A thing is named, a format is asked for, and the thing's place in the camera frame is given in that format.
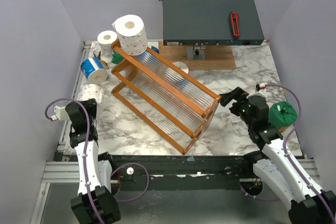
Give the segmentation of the green paper roll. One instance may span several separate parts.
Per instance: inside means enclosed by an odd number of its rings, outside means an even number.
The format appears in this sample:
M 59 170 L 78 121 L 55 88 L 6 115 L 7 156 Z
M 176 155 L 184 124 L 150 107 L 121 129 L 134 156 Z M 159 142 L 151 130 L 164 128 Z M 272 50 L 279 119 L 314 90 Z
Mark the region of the green paper roll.
M 297 118 L 296 110 L 286 101 L 275 103 L 269 109 L 268 122 L 280 132 L 294 124 Z

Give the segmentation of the white red-dotted paper roll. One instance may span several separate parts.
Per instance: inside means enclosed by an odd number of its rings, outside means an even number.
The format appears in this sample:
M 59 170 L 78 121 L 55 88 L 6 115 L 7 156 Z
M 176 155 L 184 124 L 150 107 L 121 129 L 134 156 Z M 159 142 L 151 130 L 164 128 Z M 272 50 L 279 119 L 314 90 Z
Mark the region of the white red-dotted paper roll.
M 148 47 L 145 25 L 137 15 L 125 15 L 114 21 L 112 27 L 117 33 L 122 50 L 131 56 L 144 53 Z

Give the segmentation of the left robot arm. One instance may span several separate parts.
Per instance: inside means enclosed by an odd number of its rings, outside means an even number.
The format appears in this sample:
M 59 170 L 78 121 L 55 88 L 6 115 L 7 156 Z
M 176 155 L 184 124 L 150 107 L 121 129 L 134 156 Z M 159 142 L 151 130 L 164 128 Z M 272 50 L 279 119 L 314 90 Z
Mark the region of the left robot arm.
M 121 220 L 111 189 L 117 170 L 110 154 L 99 154 L 97 102 L 72 100 L 65 111 L 71 121 L 70 146 L 76 152 L 80 176 L 77 197 L 70 201 L 71 210 L 79 223 L 115 223 Z

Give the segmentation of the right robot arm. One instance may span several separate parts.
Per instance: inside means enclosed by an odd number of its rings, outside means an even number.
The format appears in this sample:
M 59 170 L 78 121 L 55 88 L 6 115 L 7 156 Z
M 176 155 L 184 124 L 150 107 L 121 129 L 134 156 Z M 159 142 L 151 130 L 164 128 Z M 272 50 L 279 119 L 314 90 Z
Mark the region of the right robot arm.
M 287 146 L 287 140 L 269 121 L 269 106 L 261 91 L 248 94 L 236 87 L 221 95 L 220 104 L 232 104 L 230 112 L 240 117 L 248 128 L 250 139 L 258 151 L 246 154 L 242 173 L 259 177 L 286 206 L 291 223 L 335 223 L 335 193 L 324 190 Z

